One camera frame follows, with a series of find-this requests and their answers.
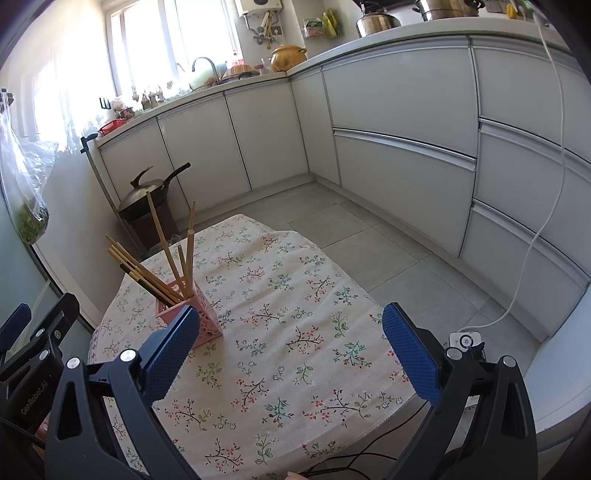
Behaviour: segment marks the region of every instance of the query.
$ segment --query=table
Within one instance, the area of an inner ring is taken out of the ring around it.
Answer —
[[[303,471],[413,396],[383,334],[382,308],[309,240],[236,215],[199,232],[195,245],[194,278],[223,337],[190,352],[153,409],[201,478]],[[173,279],[163,252],[144,265]],[[139,348],[164,326],[154,299],[126,276],[89,361]],[[108,411],[128,462],[143,470],[113,399]]]

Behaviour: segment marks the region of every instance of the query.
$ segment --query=floral print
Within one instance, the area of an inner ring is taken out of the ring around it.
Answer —
[[[195,281],[223,337],[188,354],[153,410],[203,480],[282,480],[413,395],[383,336],[382,309],[314,244],[235,216],[199,232],[195,245]],[[163,253],[144,265],[173,280]],[[89,358],[113,359],[162,328],[153,298],[125,278]],[[115,402],[106,403],[129,464],[145,472]]]

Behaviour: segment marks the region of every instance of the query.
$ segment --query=clear plastic bag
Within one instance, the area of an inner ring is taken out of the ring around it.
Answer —
[[[12,223],[23,242],[34,244],[47,230],[49,211],[41,197],[58,144],[17,138],[8,95],[0,93],[0,183]]]

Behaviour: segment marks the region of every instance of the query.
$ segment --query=water heater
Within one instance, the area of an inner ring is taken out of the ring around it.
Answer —
[[[260,14],[281,10],[281,0],[236,0],[238,15]]]

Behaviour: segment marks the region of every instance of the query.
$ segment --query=kitchen cabinet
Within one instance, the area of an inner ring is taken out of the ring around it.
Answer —
[[[253,190],[308,172],[287,80],[231,90],[226,101]]]
[[[474,37],[481,115],[560,144],[560,91],[542,46]],[[564,144],[591,160],[591,86],[571,55],[551,51],[564,91]]]
[[[560,147],[527,132],[482,121],[475,196],[537,232],[560,182]],[[562,197],[542,237],[591,274],[591,164],[566,151]]]
[[[120,198],[131,191],[129,183],[143,169],[153,166],[142,176],[142,182],[164,180],[174,170],[156,119],[150,119],[101,145],[100,153]],[[189,204],[177,179],[170,182],[168,204],[175,220],[183,219],[190,213]]]
[[[335,141],[322,73],[306,73],[291,81],[310,171],[340,184]]]
[[[343,188],[459,255],[472,202],[473,159],[384,135],[337,130],[335,139]]]
[[[478,102],[466,37],[401,42],[323,69],[333,126],[476,156]]]
[[[475,200],[462,260],[512,298],[533,237],[531,230]],[[540,238],[528,257],[517,303],[553,335],[583,296],[588,282],[579,267]]]
[[[197,210],[250,191],[246,170],[222,95],[189,103],[158,117],[175,168],[191,162],[178,180]]]

